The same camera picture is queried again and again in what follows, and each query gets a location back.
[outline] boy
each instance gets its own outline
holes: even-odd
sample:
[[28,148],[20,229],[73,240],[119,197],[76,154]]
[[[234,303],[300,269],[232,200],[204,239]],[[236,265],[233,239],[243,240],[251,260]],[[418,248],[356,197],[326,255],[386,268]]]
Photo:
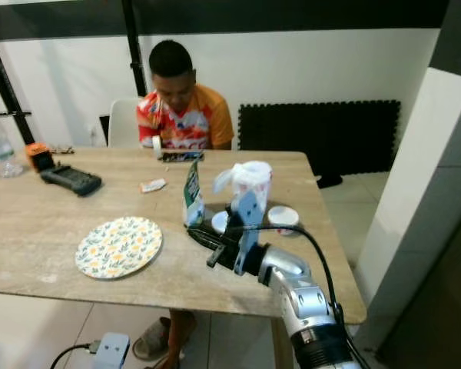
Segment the boy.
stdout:
[[[148,63],[155,91],[137,106],[140,143],[152,146],[160,136],[163,148],[231,149],[234,136],[229,108],[222,96],[196,83],[196,71],[183,45],[165,40],[152,49]],[[152,360],[168,349],[156,366],[178,366],[182,346],[196,327],[190,311],[170,310],[133,345],[136,357]]]
[[190,55],[172,40],[157,44],[148,59],[155,91],[138,106],[140,143],[164,148],[231,149],[229,108],[222,96],[196,83]]

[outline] white chair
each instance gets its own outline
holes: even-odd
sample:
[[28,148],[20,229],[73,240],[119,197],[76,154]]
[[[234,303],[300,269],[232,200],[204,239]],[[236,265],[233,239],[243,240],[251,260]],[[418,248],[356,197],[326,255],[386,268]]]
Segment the white chair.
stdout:
[[121,98],[111,105],[109,148],[139,148],[136,107],[141,98]]

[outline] black device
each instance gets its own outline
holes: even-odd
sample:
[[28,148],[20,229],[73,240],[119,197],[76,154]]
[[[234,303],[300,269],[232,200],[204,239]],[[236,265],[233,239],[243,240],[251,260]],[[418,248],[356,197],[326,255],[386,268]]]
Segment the black device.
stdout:
[[187,152],[165,152],[162,155],[164,163],[178,162],[178,161],[195,161],[203,160],[204,153],[202,151],[187,151]]
[[79,196],[85,196],[101,187],[102,180],[97,175],[72,168],[70,165],[58,165],[39,173],[43,181],[65,187]]

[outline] black cable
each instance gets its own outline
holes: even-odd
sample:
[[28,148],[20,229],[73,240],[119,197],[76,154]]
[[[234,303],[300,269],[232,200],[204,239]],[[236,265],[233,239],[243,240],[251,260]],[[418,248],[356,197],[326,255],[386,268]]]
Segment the black cable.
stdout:
[[313,245],[314,250],[316,250],[317,256],[319,257],[321,264],[323,265],[324,274],[326,275],[326,281],[328,284],[328,291],[330,292],[330,300],[331,300],[331,307],[333,309],[333,314],[337,323],[343,328],[345,337],[347,339],[347,345],[350,351],[352,352],[353,356],[357,359],[360,366],[365,369],[370,369],[369,364],[365,361],[362,357],[360,352],[357,350],[355,345],[353,344],[352,338],[348,334],[348,331],[345,327],[345,320],[343,319],[343,308],[341,304],[337,301],[337,296],[335,295],[335,288],[333,286],[333,278],[331,277],[330,268],[328,267],[328,263],[326,258],[324,257],[323,251],[321,250],[319,244],[317,243],[316,239],[310,234],[308,231],[301,227],[297,227],[295,225],[268,225],[268,224],[257,224],[257,225],[244,225],[242,227],[231,227],[230,230],[235,231],[260,231],[260,230],[276,230],[276,229],[284,229],[289,231],[294,231],[297,233],[302,234],[305,236],[310,243]]
[[85,348],[85,349],[88,349],[90,346],[90,344],[76,344],[72,347],[69,347],[67,348],[66,350],[63,350],[55,359],[55,361],[53,361],[53,364],[51,364],[50,366],[50,369],[55,369],[55,366],[56,364],[58,364],[58,362],[60,361],[60,359],[63,357],[63,355],[65,355],[66,353],[68,353],[69,351],[73,351],[75,350],[76,348]]

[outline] table top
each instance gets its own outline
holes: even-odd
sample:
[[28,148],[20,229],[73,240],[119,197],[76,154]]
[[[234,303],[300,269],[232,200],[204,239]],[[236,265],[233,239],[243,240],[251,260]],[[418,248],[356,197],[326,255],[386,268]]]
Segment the table top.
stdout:
[[[56,160],[100,175],[104,185],[86,198],[44,183],[28,169],[0,179],[0,293],[77,301],[136,304],[260,316],[280,316],[269,288],[254,276],[237,276],[220,265],[207,267],[211,251],[193,241],[182,221],[182,193],[190,163],[165,164],[150,149],[83,148]],[[343,305],[345,321],[359,324],[366,308],[304,154],[278,151],[206,151],[199,163],[205,204],[223,210],[231,189],[212,193],[213,179],[235,162],[267,161],[274,170],[269,206],[296,209],[301,224],[323,249]],[[160,191],[141,194],[143,181],[165,178]],[[123,216],[150,218],[163,231],[161,253],[128,278],[99,281],[75,265],[80,241],[96,226]],[[306,238],[260,233],[260,242],[309,262],[327,294],[321,263]]]

